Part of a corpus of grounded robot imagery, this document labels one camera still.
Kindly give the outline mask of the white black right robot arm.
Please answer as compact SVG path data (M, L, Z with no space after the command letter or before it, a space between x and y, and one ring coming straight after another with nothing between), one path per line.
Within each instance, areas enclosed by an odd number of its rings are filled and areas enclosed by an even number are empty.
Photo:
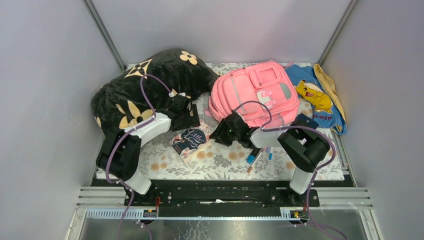
M249 127L239 114L232 113L219 123L210 138L225 146L237 141L250 149L283 148L295 164L286 198L291 205L299 206L307 199L306 191L315 180L320 162L329 151L336 153L333 141L317 126L313 119L300 114L290 125Z

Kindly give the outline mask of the pink student backpack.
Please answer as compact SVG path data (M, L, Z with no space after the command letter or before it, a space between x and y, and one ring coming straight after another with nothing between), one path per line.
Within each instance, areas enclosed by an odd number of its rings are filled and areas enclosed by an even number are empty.
M275 61L231 70L215 81L208 99L214 119L220 122L236 111L249 127L288 125L297 117L299 105L294 85Z

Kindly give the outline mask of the navy blue wallet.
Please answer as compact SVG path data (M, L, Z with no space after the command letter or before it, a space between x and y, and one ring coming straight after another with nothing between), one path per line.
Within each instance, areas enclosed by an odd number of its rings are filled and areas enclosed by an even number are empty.
M292 122L293 126L304 126L309 127L312 129L317 129L319 127L319 124L314 121L312 118L306 116L305 114L301 113L299 114L295 120Z

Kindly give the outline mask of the black pillow with beige flowers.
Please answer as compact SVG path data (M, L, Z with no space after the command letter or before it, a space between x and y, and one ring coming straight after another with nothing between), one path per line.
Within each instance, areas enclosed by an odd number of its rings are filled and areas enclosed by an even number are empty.
M169 92L192 100L210 92L218 75L204 61L181 48L162 50L104 84L91 99L103 134L132 127L166 106Z

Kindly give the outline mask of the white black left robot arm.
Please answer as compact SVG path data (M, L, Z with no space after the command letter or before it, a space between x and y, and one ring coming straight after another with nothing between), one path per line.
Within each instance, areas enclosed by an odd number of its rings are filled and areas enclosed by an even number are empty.
M155 192L151 189L151 180L138 169L142 146L161 134L200 124L197 105L179 93L147 120L109 132L97 156L96 166L105 172L109 183L120 183L136 192L136 199L148 206L154 202Z

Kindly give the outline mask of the Little Women book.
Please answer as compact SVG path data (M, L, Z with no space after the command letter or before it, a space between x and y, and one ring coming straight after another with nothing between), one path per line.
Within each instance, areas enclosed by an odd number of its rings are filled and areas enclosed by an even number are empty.
M186 163L208 144L213 131L212 127L201 120L200 126L185 129L173 137L169 144Z

